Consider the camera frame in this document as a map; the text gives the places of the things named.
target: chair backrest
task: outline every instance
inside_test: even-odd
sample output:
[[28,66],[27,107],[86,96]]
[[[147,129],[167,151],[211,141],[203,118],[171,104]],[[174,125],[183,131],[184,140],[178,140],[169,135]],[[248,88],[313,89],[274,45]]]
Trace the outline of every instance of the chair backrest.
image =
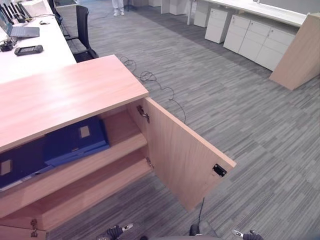
[[57,13],[57,10],[55,8],[55,3],[54,3],[54,0],[48,0],[48,3],[49,3],[49,6],[51,8],[51,11],[53,14],[56,14]]
[[48,0],[48,3],[49,3],[49,6],[51,8],[52,13],[55,15],[56,21],[58,22],[58,24],[60,26],[63,19],[62,19],[61,15],[56,10],[54,0]]
[[85,6],[76,6],[76,23],[78,28],[78,39],[87,48],[91,49],[88,35],[89,9]]

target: gray carpet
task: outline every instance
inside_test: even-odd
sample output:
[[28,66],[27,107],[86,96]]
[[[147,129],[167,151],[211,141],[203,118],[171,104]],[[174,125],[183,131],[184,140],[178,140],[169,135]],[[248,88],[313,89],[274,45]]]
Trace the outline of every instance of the gray carpet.
[[[235,240],[230,230],[255,229],[265,240],[303,239],[320,232],[320,78],[294,91],[271,72],[204,39],[205,28],[186,16],[141,7],[113,17],[111,1],[81,1],[89,37],[102,56],[135,60],[138,75],[153,72],[175,90],[186,124],[237,162],[205,199],[201,230]],[[77,34],[75,10],[58,10],[65,31]],[[81,49],[77,42],[71,49]],[[171,92],[145,84],[153,99],[181,120]],[[51,231],[48,240],[91,240],[116,224],[133,222],[123,240],[185,235],[200,206],[186,212],[150,174]]]

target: door latch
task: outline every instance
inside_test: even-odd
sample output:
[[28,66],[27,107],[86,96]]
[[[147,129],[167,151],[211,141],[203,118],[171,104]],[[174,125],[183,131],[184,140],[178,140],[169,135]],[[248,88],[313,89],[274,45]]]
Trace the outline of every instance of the door latch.
[[37,238],[38,237],[38,233],[37,233],[37,230],[38,230],[38,221],[36,218],[32,219],[31,222],[30,222],[30,225],[32,226],[32,232],[30,234],[30,237],[31,238]]
[[219,164],[213,166],[213,171],[215,171],[216,174],[218,174],[222,178],[227,174],[227,171],[224,170],[224,168]]
[[149,118],[149,114],[148,113],[145,113],[144,109],[142,108],[141,105],[137,106],[136,109],[138,110],[139,114],[142,116],[142,117],[145,117],[146,118],[146,121],[148,122],[148,124],[150,123],[150,118]]

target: person's leg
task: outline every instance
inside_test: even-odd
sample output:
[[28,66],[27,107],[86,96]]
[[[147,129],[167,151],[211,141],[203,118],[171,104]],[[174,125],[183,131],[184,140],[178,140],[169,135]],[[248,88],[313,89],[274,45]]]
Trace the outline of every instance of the person's leg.
[[113,16],[118,16],[119,15],[119,4],[118,4],[118,0],[112,0],[112,5],[113,5],[113,8],[114,8],[114,14]]
[[118,0],[118,6],[121,12],[121,15],[125,15],[125,10],[124,10],[124,0]]

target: laptop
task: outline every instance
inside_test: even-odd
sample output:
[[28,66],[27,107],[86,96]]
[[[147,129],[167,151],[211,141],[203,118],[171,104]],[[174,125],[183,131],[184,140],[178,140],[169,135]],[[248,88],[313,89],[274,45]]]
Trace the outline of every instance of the laptop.
[[0,27],[9,37],[16,38],[35,38],[40,36],[40,28],[37,26],[13,26],[0,11]]

